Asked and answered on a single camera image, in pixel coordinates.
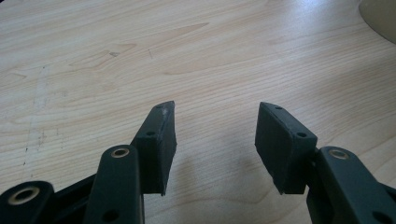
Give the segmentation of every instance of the metal ring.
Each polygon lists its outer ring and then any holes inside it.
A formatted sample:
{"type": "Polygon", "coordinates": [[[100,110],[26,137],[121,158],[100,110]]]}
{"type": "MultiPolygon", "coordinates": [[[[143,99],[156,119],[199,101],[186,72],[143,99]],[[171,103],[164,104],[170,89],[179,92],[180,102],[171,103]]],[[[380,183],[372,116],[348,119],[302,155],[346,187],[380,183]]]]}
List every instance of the metal ring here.
{"type": "Polygon", "coordinates": [[[111,157],[113,158],[121,158],[129,154],[128,148],[117,148],[116,150],[111,152],[111,157]]]}
{"type": "Polygon", "coordinates": [[[37,196],[39,192],[40,188],[36,186],[30,186],[24,189],[20,189],[8,198],[8,203],[11,205],[27,203],[35,198],[35,196],[37,196]]]}
{"type": "Polygon", "coordinates": [[[349,155],[340,149],[332,148],[329,150],[329,154],[332,155],[333,157],[340,159],[340,160],[348,160],[349,155]]]}

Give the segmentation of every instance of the scratch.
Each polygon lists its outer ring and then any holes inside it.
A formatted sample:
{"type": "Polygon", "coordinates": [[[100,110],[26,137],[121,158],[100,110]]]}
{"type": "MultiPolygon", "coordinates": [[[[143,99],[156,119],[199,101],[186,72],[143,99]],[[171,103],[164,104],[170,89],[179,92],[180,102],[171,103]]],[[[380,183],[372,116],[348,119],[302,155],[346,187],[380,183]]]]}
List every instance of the scratch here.
{"type": "Polygon", "coordinates": [[[152,60],[151,50],[149,50],[149,49],[148,49],[148,54],[149,54],[149,57],[150,57],[151,60],[152,60]]]}
{"type": "MultiPolygon", "coordinates": [[[[62,126],[61,128],[63,129],[67,120],[67,114],[64,112],[64,106],[62,107],[62,113],[63,113],[63,119],[62,119],[62,126]]],[[[61,133],[62,136],[62,145],[61,148],[64,149],[64,133],[61,133]]]]}
{"type": "Polygon", "coordinates": [[[110,53],[108,53],[108,54],[110,54],[110,55],[113,56],[113,57],[117,57],[117,56],[120,55],[119,52],[110,52],[110,53]]]}
{"type": "Polygon", "coordinates": [[[30,117],[21,182],[28,181],[33,177],[35,162],[38,157],[37,153],[45,143],[47,137],[44,130],[39,129],[39,120],[36,116],[36,114],[44,110],[50,102],[50,98],[48,97],[50,66],[46,65],[42,68],[43,69],[38,74],[35,87],[35,98],[33,101],[34,113],[33,116],[30,117]]]}

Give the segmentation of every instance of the wooden table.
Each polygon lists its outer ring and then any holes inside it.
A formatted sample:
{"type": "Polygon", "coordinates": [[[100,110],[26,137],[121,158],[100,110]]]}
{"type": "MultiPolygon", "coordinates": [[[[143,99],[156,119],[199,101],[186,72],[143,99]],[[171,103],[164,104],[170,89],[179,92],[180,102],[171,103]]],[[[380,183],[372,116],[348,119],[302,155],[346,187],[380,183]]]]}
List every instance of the wooden table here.
{"type": "Polygon", "coordinates": [[[259,103],[282,105],[396,187],[396,46],[358,0],[0,4],[0,191],[56,190],[176,102],[177,153],[147,223],[308,223],[254,147],[259,103]]]}

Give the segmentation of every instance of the screw hole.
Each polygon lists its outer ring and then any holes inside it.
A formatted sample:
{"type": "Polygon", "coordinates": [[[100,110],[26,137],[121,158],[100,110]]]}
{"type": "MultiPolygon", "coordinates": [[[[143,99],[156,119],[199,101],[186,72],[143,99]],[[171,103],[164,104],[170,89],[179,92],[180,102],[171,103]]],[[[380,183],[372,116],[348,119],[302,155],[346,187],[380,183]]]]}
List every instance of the screw hole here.
{"type": "Polygon", "coordinates": [[[340,160],[348,160],[349,159],[349,155],[342,150],[333,148],[329,150],[330,155],[332,155],[333,157],[340,159],[340,160]]]}
{"type": "Polygon", "coordinates": [[[117,218],[119,218],[119,216],[120,216],[120,214],[116,210],[109,210],[103,214],[102,220],[104,222],[112,222],[112,221],[117,220],[117,218]]]}
{"type": "Polygon", "coordinates": [[[8,203],[12,205],[27,203],[35,198],[38,192],[40,192],[40,189],[34,186],[21,189],[8,198],[8,203]]]}
{"type": "Polygon", "coordinates": [[[392,219],[388,217],[387,215],[380,213],[380,212],[373,212],[373,217],[379,221],[380,223],[385,223],[385,224],[391,224],[392,219]]]}
{"type": "Polygon", "coordinates": [[[306,137],[306,133],[297,133],[300,137],[306,137]]]}
{"type": "Polygon", "coordinates": [[[111,152],[113,158],[121,158],[129,154],[129,149],[127,148],[117,148],[111,152]]]}

